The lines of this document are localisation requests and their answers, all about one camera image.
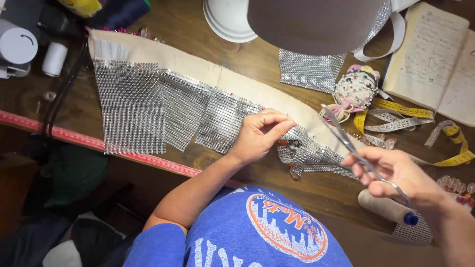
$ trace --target beige thread spool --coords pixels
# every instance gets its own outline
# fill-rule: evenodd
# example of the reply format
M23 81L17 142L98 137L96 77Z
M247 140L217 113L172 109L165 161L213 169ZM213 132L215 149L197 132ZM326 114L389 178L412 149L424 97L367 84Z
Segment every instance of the beige thread spool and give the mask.
M395 221L398 224L414 226L418 218L413 210L405 207L392 199L375 198L370 191L365 189L358 195L358 203L365 209L371 210L386 219Z

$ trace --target notebook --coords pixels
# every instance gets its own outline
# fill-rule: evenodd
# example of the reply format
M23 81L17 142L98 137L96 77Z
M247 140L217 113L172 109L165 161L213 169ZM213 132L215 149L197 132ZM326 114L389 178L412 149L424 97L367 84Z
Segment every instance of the notebook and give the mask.
M382 88L475 127L475 32L469 21L425 2L411 6L406 36Z

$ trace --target green fabric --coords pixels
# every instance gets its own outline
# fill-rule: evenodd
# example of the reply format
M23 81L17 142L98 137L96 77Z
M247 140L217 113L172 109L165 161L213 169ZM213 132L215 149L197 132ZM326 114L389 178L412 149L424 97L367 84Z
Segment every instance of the green fabric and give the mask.
M51 154L45 168L53 186L44 207L64 206L86 197L104 180L107 157L87 148L64 145Z

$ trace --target white bowl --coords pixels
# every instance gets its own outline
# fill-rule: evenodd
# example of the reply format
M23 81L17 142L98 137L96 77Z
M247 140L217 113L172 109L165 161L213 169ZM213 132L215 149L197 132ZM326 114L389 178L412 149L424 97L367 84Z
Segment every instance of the white bowl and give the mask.
M247 22L249 0L204 0L203 11L211 29L224 40L245 43L257 37Z

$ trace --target scissors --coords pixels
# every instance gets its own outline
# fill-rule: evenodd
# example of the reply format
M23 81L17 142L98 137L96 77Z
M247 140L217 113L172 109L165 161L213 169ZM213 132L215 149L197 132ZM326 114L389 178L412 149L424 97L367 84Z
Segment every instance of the scissors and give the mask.
M336 136L336 138L341 142L343 143L343 145L350 151L352 152L355 157L360 161L361 164L365 165L368 170L372 173L374 173L374 175L376 176L376 179L379 180L379 181L383 181L383 182L386 182L390 185L392 185L392 187L394 187L394 189L396 189L396 191L402 196L403 198L403 203L405 205L408 205L410 203L410 200L408 198L408 196L406 195L406 193L401 189L399 188L399 186L397 186L395 183L391 182L391 181L388 181L386 179L384 179L379 173L378 171L376 170L376 168L365 158L361 157L357 152L356 152L356 148L355 146L353 145L353 143L351 143L350 139L348 138L348 135L345 133L345 131L343 131L343 128L342 126L338 123L337 119L335 118L335 115L333 115L333 113L327 108L326 105L324 104L321 104L322 105L322 108L323 110L325 111L325 115L328 116L328 118L330 118L331 122L333 122L333 124L335 125L335 128L338 130L338 133L333 129L331 128L328 123L326 121L324 121L323 118L321 118L320 116L320 119L323 121L323 124L325 124L328 129L330 129L330 131Z

